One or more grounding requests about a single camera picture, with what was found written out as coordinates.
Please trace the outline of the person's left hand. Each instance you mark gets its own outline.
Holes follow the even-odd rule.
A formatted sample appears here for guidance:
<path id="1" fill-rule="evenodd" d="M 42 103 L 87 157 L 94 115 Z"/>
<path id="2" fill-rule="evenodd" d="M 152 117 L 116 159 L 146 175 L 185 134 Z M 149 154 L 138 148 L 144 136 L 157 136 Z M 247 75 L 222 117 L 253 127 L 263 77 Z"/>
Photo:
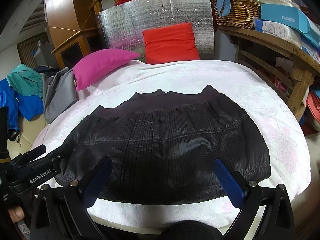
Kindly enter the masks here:
<path id="1" fill-rule="evenodd" d="M 13 223 L 18 223 L 24 219 L 24 211 L 20 206 L 10 208 L 8 213 Z"/>

